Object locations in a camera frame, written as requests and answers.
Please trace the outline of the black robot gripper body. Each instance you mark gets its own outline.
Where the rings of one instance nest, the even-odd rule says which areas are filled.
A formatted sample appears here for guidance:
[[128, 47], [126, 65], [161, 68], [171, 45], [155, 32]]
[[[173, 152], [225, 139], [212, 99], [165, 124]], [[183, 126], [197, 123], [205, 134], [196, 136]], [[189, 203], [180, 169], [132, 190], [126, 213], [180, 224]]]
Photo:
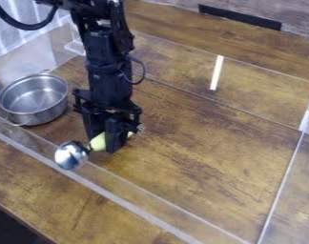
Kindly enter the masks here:
[[114, 70], [88, 68], [88, 90], [73, 89], [73, 110], [80, 114], [104, 113], [104, 121], [110, 116], [121, 117], [134, 131], [140, 124], [141, 108], [130, 101], [130, 62], [124, 61]]

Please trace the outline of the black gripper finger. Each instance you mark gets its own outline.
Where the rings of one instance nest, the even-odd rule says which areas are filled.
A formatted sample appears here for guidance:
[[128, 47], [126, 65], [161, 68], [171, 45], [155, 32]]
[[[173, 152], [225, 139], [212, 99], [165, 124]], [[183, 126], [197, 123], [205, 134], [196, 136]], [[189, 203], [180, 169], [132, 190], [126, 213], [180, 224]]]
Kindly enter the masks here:
[[104, 143], [108, 153], [116, 152], [126, 142], [129, 123], [121, 117], [109, 117], [104, 122]]
[[82, 113], [82, 125], [86, 133], [88, 139], [96, 137], [101, 132], [104, 132], [104, 113]]

